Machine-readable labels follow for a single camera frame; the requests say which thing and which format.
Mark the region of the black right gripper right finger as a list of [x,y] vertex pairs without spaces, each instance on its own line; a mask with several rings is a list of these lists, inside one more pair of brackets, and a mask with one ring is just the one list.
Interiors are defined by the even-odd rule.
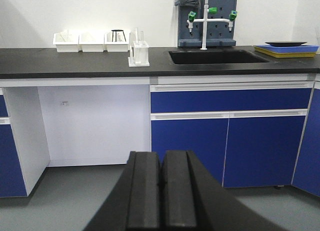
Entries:
[[168,150],[162,178],[165,231],[283,230],[222,188],[192,151]]

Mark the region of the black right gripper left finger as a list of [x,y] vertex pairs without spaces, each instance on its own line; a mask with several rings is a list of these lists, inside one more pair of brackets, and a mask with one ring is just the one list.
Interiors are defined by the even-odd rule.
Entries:
[[84,229],[158,231],[159,168],[156,153],[131,151],[119,180]]

